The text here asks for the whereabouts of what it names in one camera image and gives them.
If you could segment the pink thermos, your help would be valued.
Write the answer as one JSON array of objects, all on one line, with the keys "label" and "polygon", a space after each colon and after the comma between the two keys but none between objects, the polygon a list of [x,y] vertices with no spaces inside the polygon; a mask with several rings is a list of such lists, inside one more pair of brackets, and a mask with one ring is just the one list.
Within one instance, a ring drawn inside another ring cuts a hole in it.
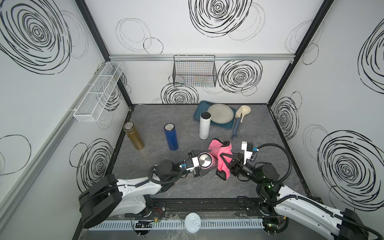
[{"label": "pink thermos", "polygon": [[213,166],[214,160],[211,154],[201,153],[198,156],[199,167],[202,169],[209,169]]}]

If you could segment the pink cloth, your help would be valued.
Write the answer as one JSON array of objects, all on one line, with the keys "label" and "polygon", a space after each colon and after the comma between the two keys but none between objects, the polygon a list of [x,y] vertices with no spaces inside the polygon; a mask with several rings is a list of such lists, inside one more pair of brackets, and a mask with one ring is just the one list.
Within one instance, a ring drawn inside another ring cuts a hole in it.
[{"label": "pink cloth", "polygon": [[227,166],[232,159],[232,144],[229,141],[222,141],[214,138],[211,140],[208,150],[210,154],[217,160],[216,175],[223,181],[226,181],[230,176],[230,169]]}]

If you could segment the gold thermos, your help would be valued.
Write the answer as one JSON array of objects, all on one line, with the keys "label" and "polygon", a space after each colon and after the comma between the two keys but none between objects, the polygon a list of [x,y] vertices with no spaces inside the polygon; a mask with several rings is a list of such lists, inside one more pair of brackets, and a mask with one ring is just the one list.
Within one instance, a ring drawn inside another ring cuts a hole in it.
[{"label": "gold thermos", "polygon": [[133,122],[126,122],[123,125],[123,130],[125,131],[128,138],[131,140],[132,144],[137,150],[144,148],[145,144],[141,138],[141,135]]}]

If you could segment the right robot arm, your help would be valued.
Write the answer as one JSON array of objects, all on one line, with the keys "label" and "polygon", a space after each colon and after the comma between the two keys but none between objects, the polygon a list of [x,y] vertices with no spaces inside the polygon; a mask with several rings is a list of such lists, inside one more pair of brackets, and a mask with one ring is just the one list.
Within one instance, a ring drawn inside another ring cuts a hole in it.
[{"label": "right robot arm", "polygon": [[261,200],[260,207],[266,214],[287,217],[315,231],[327,240],[366,240],[369,232],[360,218],[349,209],[340,211],[315,202],[296,193],[282,183],[275,167],[262,163],[255,167],[244,163],[242,154],[221,153],[220,159],[234,176],[242,175],[256,183]]}]

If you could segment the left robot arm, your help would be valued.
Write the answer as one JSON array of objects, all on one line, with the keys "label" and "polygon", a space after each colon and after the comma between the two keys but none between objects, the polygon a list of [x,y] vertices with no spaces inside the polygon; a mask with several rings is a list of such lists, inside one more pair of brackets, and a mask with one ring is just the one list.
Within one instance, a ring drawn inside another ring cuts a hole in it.
[{"label": "left robot arm", "polygon": [[95,227],[109,217],[147,212],[152,195],[166,192],[183,176],[202,177],[217,166],[211,151],[191,151],[178,163],[165,159],[150,167],[144,178],[123,180],[106,175],[79,196],[83,228]]}]

